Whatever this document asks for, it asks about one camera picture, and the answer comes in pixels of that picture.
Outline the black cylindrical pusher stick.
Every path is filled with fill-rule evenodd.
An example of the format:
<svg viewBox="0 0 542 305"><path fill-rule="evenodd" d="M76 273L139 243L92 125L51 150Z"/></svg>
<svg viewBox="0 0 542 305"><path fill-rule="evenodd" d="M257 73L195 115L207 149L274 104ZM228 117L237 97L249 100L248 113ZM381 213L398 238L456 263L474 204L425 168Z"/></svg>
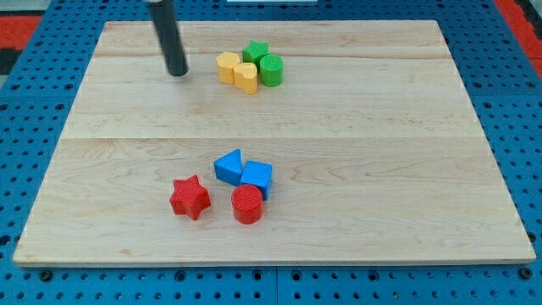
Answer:
<svg viewBox="0 0 542 305"><path fill-rule="evenodd" d="M148 10L163 52L167 71L172 76L188 72L185 51L180 39L172 0L146 0Z"/></svg>

